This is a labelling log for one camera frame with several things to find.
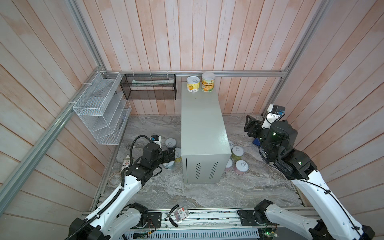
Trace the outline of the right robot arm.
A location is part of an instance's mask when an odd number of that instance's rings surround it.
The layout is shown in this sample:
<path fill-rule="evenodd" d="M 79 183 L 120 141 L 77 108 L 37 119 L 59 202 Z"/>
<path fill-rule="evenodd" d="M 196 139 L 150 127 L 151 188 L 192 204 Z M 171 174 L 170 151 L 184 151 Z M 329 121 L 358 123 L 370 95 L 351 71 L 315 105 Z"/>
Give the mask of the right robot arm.
<path fill-rule="evenodd" d="M 280 171 L 309 200 L 320 219 L 309 219 L 287 211 L 272 201 L 263 200 L 253 212 L 239 210 L 239 216 L 251 224 L 277 224 L 308 240 L 372 240 L 375 232 L 359 223 L 341 204 L 312 159 L 294 148 L 298 132 L 286 120 L 264 120 L 248 115 L 244 131 L 259 140 L 259 153 L 270 167 Z"/>

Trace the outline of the orange yellow label can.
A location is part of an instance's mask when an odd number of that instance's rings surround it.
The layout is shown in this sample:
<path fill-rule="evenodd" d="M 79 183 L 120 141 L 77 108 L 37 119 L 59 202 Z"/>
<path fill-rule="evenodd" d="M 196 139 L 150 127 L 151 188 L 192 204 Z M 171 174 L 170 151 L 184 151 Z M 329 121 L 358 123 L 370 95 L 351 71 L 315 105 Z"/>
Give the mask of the orange yellow label can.
<path fill-rule="evenodd" d="M 202 90 L 204 92 L 212 92 L 214 90 L 216 75 L 211 72 L 202 74 Z"/>

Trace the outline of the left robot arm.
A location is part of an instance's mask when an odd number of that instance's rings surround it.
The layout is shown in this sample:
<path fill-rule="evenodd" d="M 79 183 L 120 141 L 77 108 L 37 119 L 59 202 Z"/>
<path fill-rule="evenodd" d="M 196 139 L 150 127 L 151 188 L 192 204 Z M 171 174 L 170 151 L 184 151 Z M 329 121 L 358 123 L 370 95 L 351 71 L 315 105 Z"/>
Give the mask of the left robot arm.
<path fill-rule="evenodd" d="M 122 170 L 122 181 L 113 193 L 85 219 L 72 222 L 66 239 L 118 240 L 133 227 L 145 227 L 148 209 L 128 202 L 154 176 L 157 168 L 176 159 L 175 152 L 175 149 L 162 150 L 157 143 L 147 144 L 143 155 Z"/>

